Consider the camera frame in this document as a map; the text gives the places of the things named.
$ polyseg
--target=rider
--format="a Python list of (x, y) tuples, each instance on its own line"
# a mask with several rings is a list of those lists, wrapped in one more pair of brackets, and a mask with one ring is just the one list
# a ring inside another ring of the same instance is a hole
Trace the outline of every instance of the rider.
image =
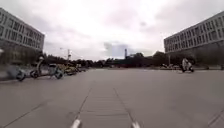
[(183, 66), (183, 69), (184, 69), (184, 70), (188, 70), (189, 67), (192, 66), (192, 64), (191, 64), (186, 58), (184, 58), (184, 59), (182, 60), (182, 66)]

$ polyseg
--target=cloud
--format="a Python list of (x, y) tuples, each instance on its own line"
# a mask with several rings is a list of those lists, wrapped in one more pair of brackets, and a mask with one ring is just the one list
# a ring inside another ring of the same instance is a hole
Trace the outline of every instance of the cloud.
[(125, 49), (128, 50), (128, 54), (133, 54), (135, 51), (127, 44), (120, 44), (118, 42), (104, 43), (106, 49), (105, 53), (111, 58), (124, 58)]
[(0, 4), (46, 35), (45, 52), (66, 56), (70, 49), (73, 59), (94, 60), (123, 57), (125, 48), (145, 55), (163, 51), (165, 37), (224, 8), (223, 0), (0, 0)]

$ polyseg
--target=parked motorcycle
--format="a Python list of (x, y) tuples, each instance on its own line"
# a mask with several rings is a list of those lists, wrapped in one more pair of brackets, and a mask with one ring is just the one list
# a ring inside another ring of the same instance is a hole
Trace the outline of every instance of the parked motorcycle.
[(48, 66), (48, 73), (43, 74), (41, 71), (41, 66), (44, 59), (40, 57), (40, 61), (37, 64), (37, 67), (35, 70), (30, 72), (30, 76), (34, 79), (40, 77), (40, 76), (55, 76), (57, 79), (61, 79), (63, 77), (63, 72), (60, 70), (60, 68), (56, 64), (49, 64)]
[[(4, 53), (4, 50), (0, 49), (0, 55)], [(16, 79), (18, 81), (23, 81), (26, 78), (26, 73), (19, 68), (16, 64), (10, 64), (6, 69), (5, 77), (0, 78), (0, 81)]]

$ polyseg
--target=grey pavement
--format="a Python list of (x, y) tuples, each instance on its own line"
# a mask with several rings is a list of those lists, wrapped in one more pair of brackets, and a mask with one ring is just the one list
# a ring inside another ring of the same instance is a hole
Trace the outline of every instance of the grey pavement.
[(83, 128), (130, 128), (132, 117), (144, 128), (223, 128), (223, 83), (221, 71), (138, 69), (2, 82), (0, 126), (70, 128), (79, 117)]

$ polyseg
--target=tree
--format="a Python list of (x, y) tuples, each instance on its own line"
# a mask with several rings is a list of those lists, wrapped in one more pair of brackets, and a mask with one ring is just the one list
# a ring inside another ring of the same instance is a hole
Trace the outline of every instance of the tree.
[(153, 65), (161, 66), (162, 64), (168, 64), (168, 57), (165, 53), (157, 51), (153, 56)]

